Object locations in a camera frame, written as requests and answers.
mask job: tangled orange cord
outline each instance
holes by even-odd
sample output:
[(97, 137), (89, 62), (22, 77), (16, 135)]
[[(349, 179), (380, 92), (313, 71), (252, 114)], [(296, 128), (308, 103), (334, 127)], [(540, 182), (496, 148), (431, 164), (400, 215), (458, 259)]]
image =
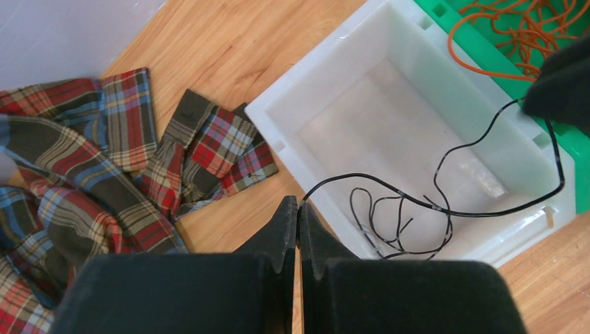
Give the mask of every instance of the tangled orange cord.
[[(451, 57), (453, 57), (453, 59), (459, 65), (472, 70), (473, 72), (485, 74), (490, 77), (535, 81), (541, 72), (537, 66), (531, 64), (533, 51), (536, 50), (540, 52), (541, 55), (546, 58), (551, 53), (558, 50), (558, 40), (574, 40), (578, 38), (574, 35), (568, 35), (568, 27), (576, 22), (584, 14), (584, 12), (586, 12), (588, 7), (590, 7), (590, 0), (586, 0), (586, 3), (583, 5), (583, 7), (581, 7), (581, 9), (570, 19), (568, 19), (568, 16), (574, 11), (576, 0), (562, 0), (564, 5), (564, 11), (562, 13), (558, 13), (549, 0), (517, 0), (517, 2), (506, 6), (507, 2), (509, 1), (510, 0), (495, 0), (492, 3), (485, 5), (478, 3), (476, 0), (474, 3), (471, 3), (460, 9), (459, 14), (461, 15), (464, 15), (469, 10), (473, 9), (478, 11), (477, 13), (469, 14), (463, 17), (455, 24), (455, 26), (453, 26), (449, 32), (447, 47)], [(524, 6), (526, 6), (524, 10), (517, 9)], [(551, 18), (543, 19), (543, 11), (546, 11), (544, 8), (547, 8), (546, 10), (549, 10), (552, 13)], [(508, 30), (498, 29), (496, 23), (503, 15), (520, 16), (518, 28), (508, 28)], [(515, 63), (514, 65), (523, 69), (523, 75), (481, 70), (465, 63), (455, 54), (452, 41), (459, 27), (468, 22), (475, 23), (475, 20), (480, 18), (489, 19), (491, 22), (491, 28), (495, 33), (500, 35), (509, 35), (511, 37), (511, 39), (507, 42), (496, 44), (496, 47), (501, 48), (512, 46), (510, 51), (506, 53), (506, 56), (510, 56), (514, 54), (514, 52), (518, 52), (521, 62)], [(554, 24), (557, 24), (557, 27), (545, 31), (544, 26), (553, 22)], [(589, 29), (590, 26), (586, 29), (583, 35), (585, 35)]]

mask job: black cord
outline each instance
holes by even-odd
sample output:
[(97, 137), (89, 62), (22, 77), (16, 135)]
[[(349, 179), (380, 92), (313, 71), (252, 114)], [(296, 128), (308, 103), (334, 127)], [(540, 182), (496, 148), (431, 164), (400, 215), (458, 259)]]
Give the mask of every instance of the black cord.
[[(435, 202), (433, 202), (432, 200), (430, 200), (428, 197), (423, 196), (424, 199), (427, 202), (418, 200), (417, 198), (414, 198), (406, 193), (404, 193), (403, 191), (399, 190), (398, 188), (396, 188), (395, 186), (392, 186), (391, 184), (388, 184), (387, 182), (379, 179), (378, 177), (375, 177), (373, 175), (369, 175), (369, 174), (365, 174), (365, 173), (347, 173), (347, 174), (343, 174), (343, 175), (338, 175), (338, 176), (334, 176), (334, 177), (329, 177), (323, 181), (321, 181), (320, 183), (316, 184), (313, 188), (311, 188), (304, 196), (303, 199), (301, 201), (301, 204), (299, 205), (299, 209), (298, 209), (298, 218), (299, 215), (301, 214), (301, 208), (303, 206), (303, 203), (305, 203), (305, 201), (307, 201), (307, 199), (309, 199), (309, 197), (317, 190), (319, 189), (321, 186), (330, 183), (330, 182), (334, 182), (334, 181), (338, 181), (338, 180), (343, 180), (343, 179), (348, 179), (351, 177), (361, 177), (361, 178), (365, 178), (365, 179), (369, 179), (372, 181), (375, 181), (377, 183), (379, 183), (380, 185), (384, 186), (385, 188), (395, 192), (397, 195), (399, 196), (388, 196), (388, 197), (382, 197), (379, 198), (375, 201), (375, 203), (373, 203), (373, 198), (371, 196), (371, 193), (364, 189), (364, 188), (360, 188), (360, 187), (356, 187), (352, 190), (351, 194), (350, 194), (350, 198), (349, 198), (349, 202), (350, 202), (350, 206), (351, 206), (351, 211), (353, 214), (353, 217), (357, 223), (357, 226), (360, 228), (361, 232), (364, 234), (366, 240), (376, 249), (376, 252), (379, 256), (381, 256), (383, 259), (389, 259), (392, 257), (397, 257), (397, 256), (401, 256), (401, 255), (407, 255), (407, 254), (411, 254), (411, 255), (425, 255), (425, 254), (431, 254), (428, 259), (431, 259), (432, 257), (434, 257), (441, 249), (443, 249), (444, 246), (446, 246), (452, 236), (453, 236), (453, 224), (452, 224), (452, 220), (451, 220), (451, 216), (457, 216), (457, 217), (466, 217), (466, 218), (488, 218), (488, 217), (499, 217), (499, 216), (506, 216), (508, 214), (513, 214), (519, 211), (522, 211), (524, 209), (527, 209), (529, 207), (532, 207), (534, 205), (537, 205), (545, 200), (547, 200), (548, 198), (551, 198), (553, 196), (555, 196), (557, 193), (559, 193), (565, 186), (565, 176), (564, 176), (564, 169), (563, 166), (561, 165), (561, 157), (559, 156), (559, 146), (557, 145), (557, 138), (555, 136), (555, 131), (553, 130), (553, 126), (551, 125), (551, 122), (549, 120), (545, 120), (545, 125), (547, 126), (548, 132), (549, 132), (549, 136), (551, 138), (551, 144), (553, 145), (553, 154), (555, 156), (555, 163), (557, 166), (557, 173), (559, 175), (559, 185), (557, 186), (556, 189), (554, 189), (553, 191), (545, 194), (544, 196), (541, 196), (535, 200), (531, 200), (523, 205), (519, 205), (517, 207), (513, 207), (511, 209), (506, 209), (506, 210), (502, 210), (502, 211), (498, 211), (498, 212), (458, 212), (458, 211), (453, 211), (450, 209), (449, 206), (449, 201), (447, 199), (447, 196), (444, 194), (443, 190), (438, 186), (437, 183), (437, 178), (438, 178), (438, 173), (440, 171), (440, 168), (442, 167), (443, 163), (445, 162), (447, 156), (456, 151), (456, 150), (460, 150), (462, 148), (468, 148), (471, 147), (473, 145), (476, 145), (478, 143), (480, 143), (486, 136), (488, 136), (488, 134), (490, 133), (493, 125), (495, 124), (496, 120), (498, 119), (498, 117), (502, 114), (502, 112), (504, 110), (506, 110), (507, 108), (509, 108), (510, 106), (512, 106), (513, 104), (516, 104), (520, 101), (522, 101), (523, 98), (520, 99), (516, 99), (516, 100), (512, 100), (509, 103), (505, 104), (502, 108), (500, 108), (500, 110), (494, 115), (494, 117), (492, 118), (490, 125), (488, 126), (488, 128), (486, 129), (486, 131), (484, 132), (484, 134), (481, 135), (481, 137), (479, 137), (476, 141), (473, 141), (469, 144), (464, 144), (464, 145), (460, 145), (460, 146), (456, 146), (454, 148), (451, 148), (450, 150), (448, 150), (443, 156), (442, 159), (440, 160), (440, 163), (438, 164), (438, 167), (436, 168), (436, 171), (434, 173), (434, 177), (433, 177), (433, 183), (434, 186), (436, 187), (438, 193), (442, 196), (442, 199), (445, 201), (445, 206), (441, 207), (440, 205), (437, 205)], [(376, 247), (375, 243), (371, 240), (371, 238), (369, 238), (369, 236), (367, 235), (366, 231), (363, 230), (362, 224), (360, 224), (360, 221), (358, 220), (358, 217), (356, 215), (356, 212), (354, 210), (354, 206), (353, 206), (353, 195), (355, 193), (355, 191), (364, 191), (368, 196), (369, 196), (369, 225), (370, 228), (372, 230), (372, 234), (379, 240), (381, 240), (384, 244), (387, 244), (388, 246), (392, 247), (393, 249), (395, 249), (397, 251), (397, 253), (392, 253), (386, 256), (383, 256), (380, 252), (380, 250)], [(377, 231), (376, 228), (374, 226), (374, 221), (373, 221), (373, 217), (374, 217), (374, 212), (376, 209), (376, 205), (378, 202), (382, 201), (382, 200), (397, 200), (399, 199), (399, 210), (398, 210), (398, 219), (397, 219), (397, 228), (396, 228), (396, 237), (393, 240), (387, 240), (386, 238), (382, 237)], [(425, 207), (427, 209), (431, 209), (437, 212), (441, 212), (443, 214), (445, 214), (447, 216), (447, 229), (445, 232), (445, 236), (441, 242), (441, 244), (439, 245), (439, 247), (433, 249), (433, 250), (427, 250), (427, 251), (423, 251), (423, 252), (410, 252), (405, 250), (405, 248), (403, 247), (403, 245), (401, 244), (401, 240), (400, 240), (400, 236), (401, 233), (404, 231), (404, 229), (413, 221), (413, 218), (410, 218), (406, 224), (402, 227), (401, 226), (401, 209), (402, 209), (402, 205), (404, 203), (404, 200), (409, 200), (411, 202), (413, 202), (416, 205), (419, 205), (421, 207)]]

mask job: table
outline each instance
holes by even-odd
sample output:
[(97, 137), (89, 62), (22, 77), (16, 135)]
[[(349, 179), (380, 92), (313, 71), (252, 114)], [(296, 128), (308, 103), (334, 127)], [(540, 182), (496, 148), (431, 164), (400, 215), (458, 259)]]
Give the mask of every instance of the table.
[[(341, 24), (363, 0), (168, 0), (105, 76), (147, 66), (161, 136), (185, 89), (232, 109), (251, 102)], [(283, 196), (303, 192), (280, 172), (183, 218), (193, 252), (230, 252), (258, 231)], [(505, 264), (531, 333), (590, 331), (590, 214)], [(294, 333), (301, 332), (295, 275)]]

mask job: green plastic bin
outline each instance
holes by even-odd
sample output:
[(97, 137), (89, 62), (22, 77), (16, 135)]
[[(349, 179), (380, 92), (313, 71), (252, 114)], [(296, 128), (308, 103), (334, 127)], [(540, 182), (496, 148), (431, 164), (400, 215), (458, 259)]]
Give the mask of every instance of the green plastic bin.
[[(447, 33), (461, 19), (457, 12), (461, 8), (473, 2), (473, 0), (415, 0), (415, 2), (426, 12)], [(483, 0), (480, 3), (491, 3), (491, 0)], [(563, 5), (560, 0), (552, 0), (552, 5), (557, 10), (562, 10)], [(570, 16), (578, 12), (582, 2), (576, 5), (576, 10)], [(497, 23), (499, 29), (508, 27), (517, 27), (518, 18), (511, 15), (504, 15), (502, 21)], [(585, 28), (590, 24), (590, 10), (579, 18), (576, 23), (569, 27), (569, 35), (581, 35)], [(479, 65), (482, 69), (522, 74), (520, 69), (513, 62), (520, 60), (518, 52), (515, 52), (510, 58), (507, 58), (495, 45), (508, 39), (494, 33), (490, 27), (488, 19), (478, 19), (475, 25), (465, 24), (455, 34), (455, 42)], [(559, 45), (564, 46), (571, 40), (560, 40)], [(533, 54), (532, 63), (540, 66), (543, 58), (540, 54)], [(528, 81), (516, 81), (510, 79), (493, 78), (494, 81), (513, 99), (525, 96), (531, 83)], [(542, 120), (536, 120), (546, 131), (545, 123)], [(571, 125), (555, 124), (555, 132), (560, 146), (569, 153), (575, 162), (575, 197), (576, 211), (578, 214), (584, 213), (590, 209), (590, 137), (579, 129)]]

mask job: white box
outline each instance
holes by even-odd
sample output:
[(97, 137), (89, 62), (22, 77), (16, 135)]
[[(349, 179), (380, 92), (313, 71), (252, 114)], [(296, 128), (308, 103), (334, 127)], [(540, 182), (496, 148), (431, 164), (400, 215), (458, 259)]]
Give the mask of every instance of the white box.
[[(444, 205), (432, 182), (442, 155), (479, 138), (510, 101), (489, 77), (455, 64), (446, 40), (412, 0), (369, 0), (246, 113), (305, 191), (327, 177), (359, 172)], [(456, 45), (455, 50), (474, 64)], [(453, 239), (435, 258), (498, 267), (571, 221), (574, 163), (560, 152), (566, 176), (561, 193), (517, 214), (453, 218)], [(450, 155), (439, 174), (451, 209), (467, 212), (515, 207), (557, 184), (549, 136), (517, 106), (502, 114), (480, 144)], [(356, 186), (374, 198), (395, 195), (355, 178), (321, 187), (311, 201), (346, 247), (377, 258), (351, 214), (349, 196)], [(354, 205), (368, 226), (368, 199), (361, 196), (355, 195)], [(394, 237), (397, 203), (381, 202), (375, 213), (376, 229), (386, 238)], [(401, 235), (406, 249), (425, 251), (442, 240), (444, 214), (405, 201), (402, 217), (414, 218)], [(394, 252), (383, 242), (378, 247)]]

